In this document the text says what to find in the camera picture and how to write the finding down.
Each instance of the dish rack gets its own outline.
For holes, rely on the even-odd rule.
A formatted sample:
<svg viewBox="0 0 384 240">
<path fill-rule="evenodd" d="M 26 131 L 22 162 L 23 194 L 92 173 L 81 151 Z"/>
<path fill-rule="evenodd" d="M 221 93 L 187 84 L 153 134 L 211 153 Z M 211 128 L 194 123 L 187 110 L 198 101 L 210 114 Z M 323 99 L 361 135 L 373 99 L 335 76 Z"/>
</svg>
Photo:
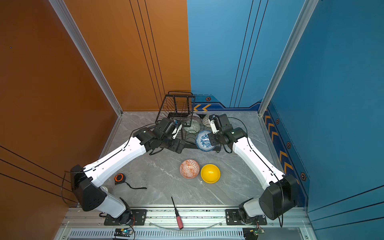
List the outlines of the dish rack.
<svg viewBox="0 0 384 240">
<path fill-rule="evenodd" d="M 159 123 L 163 118 L 169 118 L 170 120 L 176 120 L 177 124 L 182 124 L 183 127 L 177 134 L 177 138 L 185 140 L 184 148 L 198 149 L 195 143 L 196 133 L 188 133 L 184 127 L 190 127 L 192 123 L 192 114 L 195 106 L 195 96 L 191 92 L 182 91 L 169 91 L 164 96 L 159 113 L 157 114 L 155 123 Z M 205 114 L 198 114 L 202 120 Z M 210 127 L 206 127 L 202 122 L 200 123 L 200 131 L 210 130 Z M 216 146 L 214 149 L 216 152 L 220 152 L 221 146 Z"/>
</svg>

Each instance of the marble surface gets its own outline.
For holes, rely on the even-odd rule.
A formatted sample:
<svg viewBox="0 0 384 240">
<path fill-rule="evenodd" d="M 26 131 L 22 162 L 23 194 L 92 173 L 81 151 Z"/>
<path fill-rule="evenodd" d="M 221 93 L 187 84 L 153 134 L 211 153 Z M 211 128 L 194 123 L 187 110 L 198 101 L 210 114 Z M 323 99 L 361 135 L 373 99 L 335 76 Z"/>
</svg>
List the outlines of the marble surface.
<svg viewBox="0 0 384 240">
<path fill-rule="evenodd" d="M 272 155 L 256 112 L 210 112 L 226 113 L 244 122 L 254 145 L 272 163 Z M 132 130 L 154 122 L 157 112 L 124 112 L 122 121 L 113 138 L 108 152 L 123 144 Z M 241 122 L 230 119 L 234 128 L 243 127 Z M 179 167 L 184 160 L 193 159 L 202 168 L 206 164 L 219 167 L 221 178 L 214 184 L 201 179 L 200 174 L 193 179 L 185 179 L 180 175 Z M 184 149 L 177 154 L 164 149 L 149 156 L 148 153 L 134 159 L 117 173 L 123 173 L 132 187 L 148 189 L 131 189 L 126 184 L 114 185 L 114 175 L 103 186 L 116 197 L 122 197 L 129 205 L 172 204 L 173 196 L 177 204 L 204 205 L 238 205 L 252 197 L 258 198 L 263 189 L 256 176 L 236 154 L 226 153 L 223 149 L 203 152 L 198 149 Z"/>
</svg>

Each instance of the blue floral plate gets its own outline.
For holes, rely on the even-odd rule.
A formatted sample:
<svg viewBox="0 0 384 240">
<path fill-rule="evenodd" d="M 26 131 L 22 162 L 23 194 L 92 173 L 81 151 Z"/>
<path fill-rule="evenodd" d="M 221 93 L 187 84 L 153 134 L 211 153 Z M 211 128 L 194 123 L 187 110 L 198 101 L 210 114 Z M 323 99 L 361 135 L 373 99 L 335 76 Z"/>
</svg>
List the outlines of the blue floral plate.
<svg viewBox="0 0 384 240">
<path fill-rule="evenodd" d="M 215 146 L 212 146 L 209 141 L 208 133 L 211 133 L 211 131 L 204 130 L 199 132 L 196 136 L 196 145 L 201 151 L 204 152 L 212 151 L 215 148 Z"/>
</svg>

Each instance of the blue wall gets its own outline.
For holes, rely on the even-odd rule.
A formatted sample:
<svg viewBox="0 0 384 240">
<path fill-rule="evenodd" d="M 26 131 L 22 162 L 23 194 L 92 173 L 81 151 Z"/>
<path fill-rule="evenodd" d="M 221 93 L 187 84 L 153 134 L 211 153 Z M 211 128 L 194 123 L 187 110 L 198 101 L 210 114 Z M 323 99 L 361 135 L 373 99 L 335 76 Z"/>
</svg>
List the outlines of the blue wall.
<svg viewBox="0 0 384 240">
<path fill-rule="evenodd" d="M 272 98 L 311 181 L 319 240 L 380 233 L 384 187 L 361 193 L 384 184 L 383 92 L 384 1 L 320 0 Z"/>
<path fill-rule="evenodd" d="M 213 95 L 225 107 L 250 107 L 260 101 L 303 3 L 188 0 L 192 92 Z"/>
</svg>

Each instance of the pink bowl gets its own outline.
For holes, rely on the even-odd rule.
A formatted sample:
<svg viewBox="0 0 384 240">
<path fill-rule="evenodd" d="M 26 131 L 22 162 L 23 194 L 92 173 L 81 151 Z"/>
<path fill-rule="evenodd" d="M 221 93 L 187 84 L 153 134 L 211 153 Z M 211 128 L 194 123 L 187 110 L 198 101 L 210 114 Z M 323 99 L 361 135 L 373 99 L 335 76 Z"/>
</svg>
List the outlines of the pink bowl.
<svg viewBox="0 0 384 240">
<path fill-rule="evenodd" d="M 199 172 L 200 166 L 195 160 L 188 159 L 180 165 L 180 174 L 187 179 L 196 177 Z"/>
</svg>

